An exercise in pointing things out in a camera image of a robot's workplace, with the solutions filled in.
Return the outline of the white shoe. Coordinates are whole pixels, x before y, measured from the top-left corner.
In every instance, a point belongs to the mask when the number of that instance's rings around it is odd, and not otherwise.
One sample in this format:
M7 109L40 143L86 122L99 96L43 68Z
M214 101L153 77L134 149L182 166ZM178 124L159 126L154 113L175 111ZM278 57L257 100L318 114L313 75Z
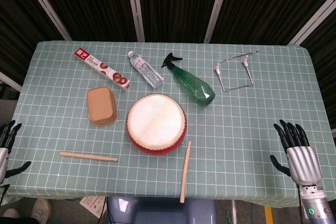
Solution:
M34 203L30 217L39 224L47 224L51 214L51 203L48 199L37 199Z
M4 212L3 217L6 217L6 218L20 218L20 213L14 208L9 208Z

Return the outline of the green checked tablecloth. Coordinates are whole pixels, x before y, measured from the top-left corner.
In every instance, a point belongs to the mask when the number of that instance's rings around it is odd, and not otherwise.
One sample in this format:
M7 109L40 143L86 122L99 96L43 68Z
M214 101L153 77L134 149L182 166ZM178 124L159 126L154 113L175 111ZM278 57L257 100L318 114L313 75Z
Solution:
M77 58L82 48L130 80L119 88ZM131 142L126 119L133 103L154 89L132 67L129 51L141 54L164 78L158 92L171 96L187 117L187 134L178 148L149 155ZM248 59L254 85L224 92L214 65L227 57L259 51ZM207 106L193 102L171 71L173 63L209 84ZM221 64L225 89L250 84L240 58ZM117 120L95 126L87 92L106 86L114 94ZM13 119L22 124L8 167L31 165L9 178L4 203L22 197L84 196L178 197L186 144L191 141L188 197L240 199L275 207L296 206L292 179L277 171L274 155L286 165L274 124L284 120L305 130L321 166L320 186L336 199L336 147L308 51L299 46L173 44L140 42L43 41L32 56ZM61 156L60 152L118 158L117 162Z

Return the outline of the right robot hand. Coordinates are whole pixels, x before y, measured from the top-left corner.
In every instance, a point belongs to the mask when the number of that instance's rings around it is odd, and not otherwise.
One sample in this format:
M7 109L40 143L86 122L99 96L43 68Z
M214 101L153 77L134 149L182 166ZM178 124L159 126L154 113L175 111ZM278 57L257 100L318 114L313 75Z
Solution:
M322 181L320 164L304 129L299 124L293 125L284 120L279 122L280 125L274 124L274 128L280 137L288 167L282 166L274 155L270 155L272 164L299 186L317 185Z

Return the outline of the white partition post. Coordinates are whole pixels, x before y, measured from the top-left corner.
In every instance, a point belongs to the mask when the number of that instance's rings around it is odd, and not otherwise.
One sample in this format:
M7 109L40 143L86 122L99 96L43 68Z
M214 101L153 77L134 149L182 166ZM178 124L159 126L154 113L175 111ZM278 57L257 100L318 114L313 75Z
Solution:
M336 0L326 0L297 32L288 45L301 45L335 9Z
M5 74L3 74L1 71L0 71L0 80L2 80L3 82L5 82L7 85L9 85L10 87L12 87L13 89L17 90L18 92L22 91L22 86L21 85L19 85L17 82L15 82L11 78L9 78Z
M208 26L207 26L207 30L206 30L206 34L205 34L205 38L204 38L204 43L205 44L209 44L211 42L211 38L213 35L213 31L215 29L217 20L218 20L218 16L219 13L221 11L221 7L223 4L224 0L215 0L214 5L213 5L213 9L212 9L212 13L208 22Z
M71 41L72 38L70 34L68 33L68 30L66 29L65 25L57 15L56 11L52 7L49 0L37 0L40 4L40 6L43 8L51 22L54 24L58 32L61 34L64 40Z
M138 42L145 42L140 0L130 0L135 32Z

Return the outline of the red white cling film box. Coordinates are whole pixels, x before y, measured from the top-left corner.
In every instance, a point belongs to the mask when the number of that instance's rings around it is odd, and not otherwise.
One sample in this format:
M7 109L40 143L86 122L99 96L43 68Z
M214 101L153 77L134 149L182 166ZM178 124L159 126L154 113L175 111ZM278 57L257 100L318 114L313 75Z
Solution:
M82 60L85 64L91 67L94 71L98 72L105 78L111 80L115 83L119 88L123 90L128 90L130 87L130 80L123 76L122 74L118 73L107 64L103 63L87 51L82 48L78 48L74 52L75 56Z

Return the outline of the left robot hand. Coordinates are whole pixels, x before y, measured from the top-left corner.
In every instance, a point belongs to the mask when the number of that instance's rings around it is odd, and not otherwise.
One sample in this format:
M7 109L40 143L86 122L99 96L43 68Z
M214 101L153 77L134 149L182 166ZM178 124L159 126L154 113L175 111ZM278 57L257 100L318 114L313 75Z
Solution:
M14 175L24 172L31 164L31 161L27 161L21 167L16 169L7 169L9 155L12 151L15 137L22 124L15 124L15 120L10 121L7 124L0 126L0 185L4 179L10 178Z

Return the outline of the brown paper tray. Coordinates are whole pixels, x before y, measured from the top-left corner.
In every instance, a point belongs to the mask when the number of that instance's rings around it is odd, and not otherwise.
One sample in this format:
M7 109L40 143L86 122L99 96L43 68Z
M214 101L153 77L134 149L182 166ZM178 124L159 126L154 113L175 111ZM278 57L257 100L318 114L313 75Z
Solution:
M117 102L108 87L90 89L87 92L87 99L89 119L95 126L109 125L117 120Z

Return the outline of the red drum white skin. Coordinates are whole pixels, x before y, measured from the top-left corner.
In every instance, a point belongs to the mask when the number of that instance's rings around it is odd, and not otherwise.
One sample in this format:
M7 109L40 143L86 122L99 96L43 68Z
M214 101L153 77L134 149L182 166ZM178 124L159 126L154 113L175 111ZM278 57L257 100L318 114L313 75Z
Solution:
M177 148L187 132L187 117L172 97L153 93L138 99L129 110L126 130L141 151L160 155Z

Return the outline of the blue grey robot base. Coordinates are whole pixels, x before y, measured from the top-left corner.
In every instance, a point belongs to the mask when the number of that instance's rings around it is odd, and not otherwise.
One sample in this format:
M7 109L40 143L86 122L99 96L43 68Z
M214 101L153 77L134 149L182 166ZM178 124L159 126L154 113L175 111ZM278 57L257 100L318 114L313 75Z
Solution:
M213 199L109 197L106 224L218 224Z

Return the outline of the white printed leaflet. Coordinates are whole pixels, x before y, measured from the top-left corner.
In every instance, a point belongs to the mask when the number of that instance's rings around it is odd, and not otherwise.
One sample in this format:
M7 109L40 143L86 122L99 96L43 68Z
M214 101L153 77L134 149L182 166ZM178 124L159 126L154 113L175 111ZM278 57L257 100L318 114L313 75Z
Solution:
M107 211L106 203L104 202L105 199L105 196L87 196L79 203L94 216L100 218Z

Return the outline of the clear plastic water bottle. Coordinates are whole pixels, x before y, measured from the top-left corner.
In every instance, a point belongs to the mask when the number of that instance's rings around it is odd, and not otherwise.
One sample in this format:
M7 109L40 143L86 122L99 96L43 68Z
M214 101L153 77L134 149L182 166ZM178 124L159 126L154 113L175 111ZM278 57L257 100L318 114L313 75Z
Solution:
M133 65L152 88L156 89L163 84L163 77L140 54L129 51L128 57L131 65Z

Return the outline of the green spray bottle black trigger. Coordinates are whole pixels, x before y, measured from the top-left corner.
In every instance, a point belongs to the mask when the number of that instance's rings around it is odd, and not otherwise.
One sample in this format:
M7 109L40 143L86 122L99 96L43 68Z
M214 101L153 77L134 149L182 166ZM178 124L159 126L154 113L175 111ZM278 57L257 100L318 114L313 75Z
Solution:
M209 105L215 98L216 94L214 90L202 79L181 69L173 63L174 61L179 60L182 60L182 58L175 57L172 53L169 53L165 57L161 67L167 67L171 71L177 82L181 85L183 91L193 102L200 106Z

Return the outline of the wooden drumstick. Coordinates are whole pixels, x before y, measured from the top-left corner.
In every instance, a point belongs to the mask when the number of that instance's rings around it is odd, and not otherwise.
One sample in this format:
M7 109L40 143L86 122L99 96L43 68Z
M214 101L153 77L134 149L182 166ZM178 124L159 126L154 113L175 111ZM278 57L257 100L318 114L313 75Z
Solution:
M190 158L190 149L191 149L191 141L188 141L186 152L185 152L182 181L181 181L180 203L182 204L185 202L187 171L188 171L188 163L189 163L189 158Z
M93 159L93 160L99 160L99 161L112 161L112 162L118 161L118 158L116 157L81 154L81 153L60 152L60 155L66 156L66 157L85 158L85 159Z

